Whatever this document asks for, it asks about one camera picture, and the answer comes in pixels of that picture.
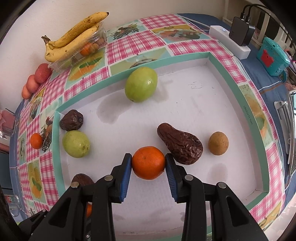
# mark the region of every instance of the black charger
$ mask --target black charger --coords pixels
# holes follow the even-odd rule
[[[235,41],[239,46],[246,46],[250,43],[255,32],[255,26],[245,22],[245,20],[234,17],[229,32],[229,38]]]

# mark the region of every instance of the bunch of bananas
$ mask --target bunch of bananas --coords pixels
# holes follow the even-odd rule
[[[62,56],[70,56],[85,44],[85,40],[94,34],[100,22],[109,15],[108,12],[96,12],[80,21],[57,41],[51,41],[46,35],[41,38],[45,42],[45,59],[55,62]]]

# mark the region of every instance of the pink checkered tablecloth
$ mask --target pink checkered tablecloth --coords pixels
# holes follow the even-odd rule
[[[66,71],[56,77],[51,77],[45,82],[39,91],[44,91],[43,94],[36,93],[33,100],[41,99],[41,103],[36,107],[36,116],[32,120],[34,109],[32,109],[32,101],[26,102],[27,105],[23,108],[20,115],[19,137],[26,132],[26,161],[23,164],[18,159],[18,171],[21,180],[22,193],[25,201],[25,206],[33,206],[35,210],[49,210],[58,200],[59,194],[54,174],[52,151],[45,153],[35,150],[30,145],[30,137],[34,133],[40,133],[44,123],[42,121],[42,113],[49,108],[57,99],[62,97],[62,102],[70,100],[80,92],[86,90],[90,86],[110,77],[112,75],[112,67],[121,61],[127,60],[134,56],[148,53],[149,51],[165,48],[170,56],[196,53],[196,52],[211,52],[225,67],[236,84],[248,84],[256,95],[256,98],[268,119],[268,123],[272,130],[273,141],[266,148],[266,156],[268,160],[269,175],[270,175],[270,192],[269,194],[250,212],[256,221],[264,219],[279,202],[284,201],[283,177],[281,175],[282,165],[280,162],[279,151],[276,147],[278,140],[276,128],[271,115],[264,103],[260,93],[256,89],[253,82],[243,74],[240,68],[233,60],[231,53],[224,49],[216,39],[210,38],[206,33],[199,30],[197,27],[188,23],[186,20],[175,14],[165,14],[148,18],[141,18],[134,22],[137,25],[138,31],[132,31],[125,36],[117,39],[111,39],[108,36],[108,45],[105,48],[103,60],[100,62],[101,67],[95,71],[85,74],[81,78],[69,80],[70,71]],[[199,39],[184,39],[178,41],[175,38],[175,32],[178,26],[183,31],[198,34]],[[169,35],[164,35],[165,31],[171,31]],[[45,202],[32,201],[32,194],[28,180],[27,164],[32,160],[38,160],[40,164],[40,174],[44,188]]]

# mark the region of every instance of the blue fabric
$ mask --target blue fabric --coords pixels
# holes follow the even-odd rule
[[[208,26],[211,25],[220,25],[227,30],[230,30],[230,26],[218,18],[206,14],[194,14],[194,13],[181,13],[181,16],[193,19],[195,21],[201,22]],[[192,22],[194,25],[198,26],[201,29],[205,27],[203,25]],[[242,65],[244,66],[246,72],[250,76],[251,80],[255,84],[258,90],[260,90],[260,94],[271,114],[271,117],[275,123],[276,130],[279,135],[279,141],[281,144],[281,148],[284,152],[284,169],[285,169],[285,185],[288,183],[288,155],[285,152],[285,143],[284,136],[281,129],[281,124],[279,122],[278,115],[276,113],[274,102],[275,101],[286,101],[287,100],[287,89],[284,84],[280,81],[279,77],[270,76],[260,61],[256,58],[258,50],[252,44],[249,44],[248,47],[251,49],[251,52],[247,59],[241,60]],[[286,200],[285,206],[290,202],[294,194],[296,193],[296,175],[293,175],[288,188],[285,191]]]

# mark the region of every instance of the teal container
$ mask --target teal container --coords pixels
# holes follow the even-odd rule
[[[272,39],[265,37],[257,54],[270,76],[279,76],[290,64],[290,59],[281,47]]]

